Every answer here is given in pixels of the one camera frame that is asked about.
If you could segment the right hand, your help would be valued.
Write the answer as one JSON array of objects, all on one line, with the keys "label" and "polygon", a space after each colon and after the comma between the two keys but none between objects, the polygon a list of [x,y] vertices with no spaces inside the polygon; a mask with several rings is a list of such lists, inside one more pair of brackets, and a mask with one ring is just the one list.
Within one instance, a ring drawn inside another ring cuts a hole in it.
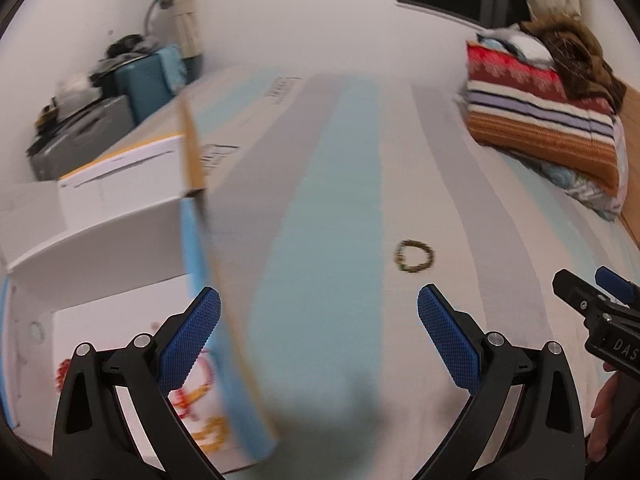
[{"label": "right hand", "polygon": [[639,396],[639,383],[611,365],[603,363],[603,370],[608,379],[601,387],[591,410],[593,427],[587,442],[588,458],[592,462],[600,462],[606,454],[608,439],[612,434],[614,404],[620,392],[630,393],[633,399]]}]

